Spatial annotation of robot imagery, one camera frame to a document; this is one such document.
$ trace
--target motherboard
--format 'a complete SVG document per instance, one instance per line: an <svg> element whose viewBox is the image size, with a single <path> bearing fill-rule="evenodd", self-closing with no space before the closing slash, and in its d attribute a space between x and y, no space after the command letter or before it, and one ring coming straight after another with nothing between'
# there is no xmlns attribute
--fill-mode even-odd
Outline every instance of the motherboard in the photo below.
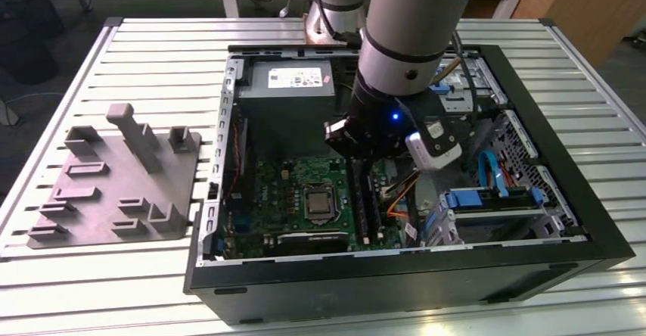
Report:
<svg viewBox="0 0 646 336"><path fill-rule="evenodd" d="M384 163L374 166L372 177L380 195L390 185ZM385 223L380 241L358 240L348 181L346 160L338 157L258 161L253 208L230 214L237 257L266 257L280 237L306 249L306 238L316 234L338 236L349 244L345 251L401 247L398 222Z"/></svg>

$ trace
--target slotted aluminum table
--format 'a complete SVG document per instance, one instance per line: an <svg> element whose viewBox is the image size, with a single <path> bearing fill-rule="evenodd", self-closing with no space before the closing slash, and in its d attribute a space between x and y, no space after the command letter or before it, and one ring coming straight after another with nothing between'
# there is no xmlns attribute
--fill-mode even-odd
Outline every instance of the slotted aluminum table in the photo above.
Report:
<svg viewBox="0 0 646 336"><path fill-rule="evenodd" d="M589 334L646 328L646 135L557 28L535 20L464 20L465 43L500 45L637 257L524 303L230 328L182 293L192 230L178 241L33 250L26 232L47 200L71 126L130 102L157 132L202 134L194 194L205 194L228 46L304 43L300 20L126 19L103 28L0 209L0 334ZM192 217L200 209L194 196Z"/></svg>

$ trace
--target white label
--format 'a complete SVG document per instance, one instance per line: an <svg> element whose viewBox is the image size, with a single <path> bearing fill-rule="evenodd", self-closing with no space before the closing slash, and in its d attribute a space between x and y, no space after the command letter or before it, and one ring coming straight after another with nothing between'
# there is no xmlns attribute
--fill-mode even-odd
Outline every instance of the white label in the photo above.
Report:
<svg viewBox="0 0 646 336"><path fill-rule="evenodd" d="M290 67L270 70L270 89L317 88L324 86L320 67Z"/></svg>
<svg viewBox="0 0 646 336"><path fill-rule="evenodd" d="M410 222L406 223L406 227L404 228L404 230L406 231L406 233L413 239L417 239L417 230L410 224Z"/></svg>

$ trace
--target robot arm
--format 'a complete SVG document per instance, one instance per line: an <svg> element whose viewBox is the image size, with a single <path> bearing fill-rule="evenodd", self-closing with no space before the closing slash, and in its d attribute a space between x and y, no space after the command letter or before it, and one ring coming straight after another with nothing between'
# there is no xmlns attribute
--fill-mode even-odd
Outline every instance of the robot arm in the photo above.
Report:
<svg viewBox="0 0 646 336"><path fill-rule="evenodd" d="M448 116L429 85L468 1L372 0L349 113L326 124L345 157L378 160L409 148L418 168L436 170L461 156L466 117Z"/></svg>

